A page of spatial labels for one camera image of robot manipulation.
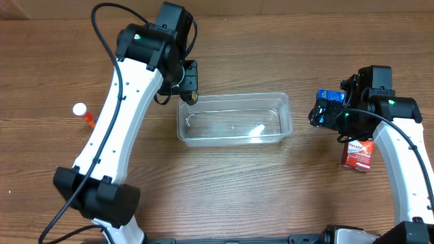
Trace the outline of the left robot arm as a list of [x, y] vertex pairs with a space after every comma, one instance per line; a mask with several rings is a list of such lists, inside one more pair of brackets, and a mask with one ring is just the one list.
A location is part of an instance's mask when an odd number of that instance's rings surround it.
[[151, 102], [178, 96], [198, 100], [197, 63], [188, 55], [197, 33], [194, 17], [180, 5], [164, 2], [156, 22], [130, 24], [109, 51], [113, 80], [94, 130], [72, 167], [59, 167], [53, 183], [73, 208], [92, 221], [109, 243], [145, 243], [135, 213], [140, 190], [127, 185], [128, 162]]

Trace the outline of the dark bottle white cap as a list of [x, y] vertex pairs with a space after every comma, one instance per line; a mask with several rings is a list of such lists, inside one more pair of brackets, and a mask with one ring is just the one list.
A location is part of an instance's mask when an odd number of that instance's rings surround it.
[[198, 93], [197, 91], [188, 91], [182, 96], [182, 99], [189, 106], [192, 106], [197, 103]]

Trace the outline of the blue medicine box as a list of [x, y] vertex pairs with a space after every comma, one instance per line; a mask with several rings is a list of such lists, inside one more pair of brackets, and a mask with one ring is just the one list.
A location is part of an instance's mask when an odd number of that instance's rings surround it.
[[316, 126], [316, 127], [323, 125], [323, 115], [317, 119], [317, 115], [326, 110], [326, 105], [320, 105], [319, 104], [321, 99], [327, 100], [327, 101], [333, 100], [333, 101], [337, 101], [338, 103], [343, 104], [345, 97], [346, 97], [346, 94], [342, 91], [332, 91], [332, 90], [327, 90], [327, 89], [319, 89], [316, 93], [315, 106], [314, 106], [312, 113], [311, 113], [311, 124]]

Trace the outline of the red Panadol box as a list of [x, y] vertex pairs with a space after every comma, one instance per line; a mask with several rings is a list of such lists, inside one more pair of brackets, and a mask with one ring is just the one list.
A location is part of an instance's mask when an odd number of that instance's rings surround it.
[[371, 167], [373, 150], [372, 140], [347, 142], [344, 144], [340, 165], [367, 172]]

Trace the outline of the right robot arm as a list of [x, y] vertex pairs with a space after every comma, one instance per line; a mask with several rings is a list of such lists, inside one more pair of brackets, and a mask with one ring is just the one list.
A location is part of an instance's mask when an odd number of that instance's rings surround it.
[[340, 91], [319, 89], [308, 119], [337, 131], [339, 143], [366, 151], [373, 142], [383, 158], [393, 195], [395, 225], [382, 235], [329, 225], [318, 243], [432, 243], [433, 168], [422, 114], [413, 98], [397, 96], [389, 66], [363, 67], [341, 81]]

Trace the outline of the orange bottle white cap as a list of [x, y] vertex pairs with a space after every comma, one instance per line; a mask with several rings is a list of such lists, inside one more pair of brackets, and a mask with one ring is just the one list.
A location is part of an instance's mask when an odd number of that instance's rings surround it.
[[72, 108], [72, 112], [74, 115], [81, 117], [90, 127], [95, 128], [97, 120], [84, 103], [76, 103]]

